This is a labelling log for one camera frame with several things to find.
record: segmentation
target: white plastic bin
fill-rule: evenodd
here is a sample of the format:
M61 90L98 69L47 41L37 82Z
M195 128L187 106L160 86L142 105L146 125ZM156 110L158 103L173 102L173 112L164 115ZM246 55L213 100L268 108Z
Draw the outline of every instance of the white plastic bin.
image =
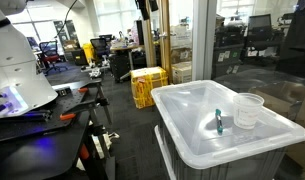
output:
M284 147L305 140L304 128L266 108L254 129L235 126L235 95L214 81L152 90L163 118L155 131L171 179L272 179ZM222 135L215 109L222 112Z

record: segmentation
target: clear plastic cup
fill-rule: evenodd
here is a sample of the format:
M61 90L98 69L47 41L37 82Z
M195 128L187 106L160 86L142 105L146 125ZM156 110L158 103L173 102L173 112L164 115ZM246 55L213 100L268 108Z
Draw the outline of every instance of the clear plastic cup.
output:
M264 99L251 93L239 93L233 97L234 124L243 129L253 129L261 112Z

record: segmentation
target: cable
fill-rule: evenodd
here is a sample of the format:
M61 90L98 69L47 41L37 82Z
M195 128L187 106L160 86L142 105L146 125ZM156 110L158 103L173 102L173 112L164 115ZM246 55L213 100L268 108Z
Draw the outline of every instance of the cable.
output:
M75 4L77 1L78 1L78 0L75 0L75 1L72 3L72 5L70 6L68 12L67 12L66 15L65 15L65 19L64 19L64 24L63 24L63 26L62 26L61 29L58 31L58 33L56 34L56 36L54 36L53 39L57 38L58 35L59 35L59 34L61 33L61 31L63 30L63 28L64 28L64 26L65 26L65 24L66 24L68 15L69 15L71 9L73 8L74 4ZM47 43L46 43L46 45L45 45L44 48L43 48L44 50L46 49L46 47L48 47L49 43L50 43L50 42L47 42Z

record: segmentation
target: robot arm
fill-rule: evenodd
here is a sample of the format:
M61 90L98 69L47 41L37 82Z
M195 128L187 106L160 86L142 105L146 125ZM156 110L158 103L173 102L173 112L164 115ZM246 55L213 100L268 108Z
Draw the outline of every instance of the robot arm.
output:
M20 116L57 97L37 70L26 37L5 17L25 6L26 0L0 0L0 118Z

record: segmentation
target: chair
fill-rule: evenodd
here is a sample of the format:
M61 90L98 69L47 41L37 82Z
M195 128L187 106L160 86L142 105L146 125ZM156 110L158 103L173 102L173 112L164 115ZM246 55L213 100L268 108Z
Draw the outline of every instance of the chair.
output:
M103 56L108 57L110 53L110 49L107 46L105 38L100 37L100 38L91 39L90 42L94 48L95 55L97 56L98 59Z
M257 51L256 60L265 65L263 57L259 57L259 52L268 47L279 46L281 41L274 41L272 38L271 15L250 16L248 33L245 40L245 47L250 47L250 51Z
M40 50L42 52L41 54L41 60L45 63L49 62L52 67L48 68L44 74L48 75L49 71L54 69L55 71L58 70L61 71L62 68L68 70L66 66L56 66L55 62L60 59L60 56L58 54L58 44L56 41L49 41L49 42L41 42L39 44Z

